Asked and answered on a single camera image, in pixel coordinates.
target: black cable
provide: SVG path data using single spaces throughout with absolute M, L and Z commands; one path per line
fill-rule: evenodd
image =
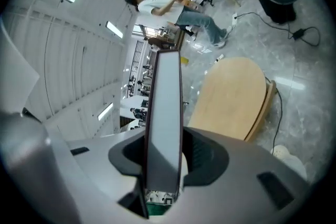
M 278 127 L 277 127 L 277 130 L 276 130 L 275 135 L 274 135 L 274 138 L 273 138 L 272 155 L 274 155 L 275 138 L 277 137 L 277 134 L 278 134 L 278 132 L 279 132 L 280 123 L 281 123 L 281 120 L 282 120 L 282 98 L 281 98 L 281 94 L 280 94 L 278 88 L 277 88 L 277 92 L 278 92 L 278 95 L 279 95 L 279 97 L 280 97 L 281 113 L 280 113 L 280 120 L 279 120 L 279 123 L 278 123 Z
M 266 21 L 264 21 L 264 19 L 263 19 L 259 14 L 255 13 L 255 12 L 247 12 L 247 13 L 243 13 L 243 14 L 237 15 L 237 16 L 235 17 L 235 19 L 238 19 L 238 18 L 240 18 L 240 17 L 242 17 L 242 16 L 245 16 L 245 15 L 248 15 L 248 14 L 254 14 L 254 15 L 257 15 L 257 16 L 261 19 L 261 21 L 262 21 L 264 24 L 268 25 L 268 26 L 271 27 L 271 28 L 274 28 L 274 29 L 277 29 L 277 30 L 286 31 L 286 32 L 288 33 L 288 36 L 287 36 L 288 39 L 292 39 L 292 38 L 294 37 L 295 33 L 296 33 L 296 32 L 293 33 L 293 32 L 290 30 L 289 22 L 288 22 L 288 21 L 287 21 L 288 29 L 286 29 L 286 28 L 281 28 L 281 27 L 276 27 L 276 26 L 273 26 L 273 25 L 267 23 Z M 306 41 L 305 39 L 302 38 L 302 36 L 301 36 L 301 37 L 298 37 L 298 38 L 301 39 L 301 40 L 302 40 L 303 42 L 305 42 L 306 44 L 308 44 L 309 46 L 312 46 L 312 47 L 317 47 L 317 46 L 319 46 L 319 45 L 320 45 L 320 40 L 321 40 L 321 33 L 320 33 L 320 30 L 319 30 L 317 27 L 315 27 L 315 26 L 311 26 L 311 27 L 302 29 L 302 30 L 303 30 L 303 34 L 304 34 L 307 30 L 309 30 L 309 29 L 315 29 L 315 30 L 317 31 L 317 33 L 318 33 L 319 40 L 318 40 L 318 42 L 317 42 L 316 44 L 313 44 L 313 43 L 310 43 L 310 42 Z

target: green object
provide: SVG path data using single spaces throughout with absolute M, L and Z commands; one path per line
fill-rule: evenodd
M 146 202 L 149 216 L 162 216 L 172 205 L 159 204 L 157 202 Z

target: person's arm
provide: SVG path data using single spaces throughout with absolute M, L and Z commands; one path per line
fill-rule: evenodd
M 156 16 L 162 16 L 162 15 L 164 15 L 165 13 L 167 13 L 167 12 L 170 11 L 170 9 L 171 9 L 171 7 L 174 5 L 175 1 L 176 1 L 176 2 L 179 2 L 179 3 L 182 2 L 182 0 L 170 0 L 170 1 L 168 2 L 168 4 L 165 5 L 165 6 L 162 7 L 162 8 L 153 8 L 152 11 L 151 11 L 151 13 L 152 13 L 153 15 L 156 15 Z

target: round wooden tabletop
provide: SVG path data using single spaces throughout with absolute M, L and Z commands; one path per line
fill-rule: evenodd
M 244 140 L 266 96 L 262 70 L 248 58 L 220 60 L 208 71 L 189 127 Z

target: black railing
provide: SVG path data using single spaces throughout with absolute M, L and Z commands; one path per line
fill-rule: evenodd
M 132 66 L 130 70 L 130 78 L 128 81 L 128 91 L 127 91 L 127 97 L 131 97 L 134 94 L 134 88 L 136 84 L 136 75 L 139 70 L 139 65 L 140 65 L 140 57 L 141 57 L 141 51 L 143 47 L 143 42 L 137 41 L 137 45 L 135 47 L 135 52 L 133 56 L 133 61 L 132 61 Z

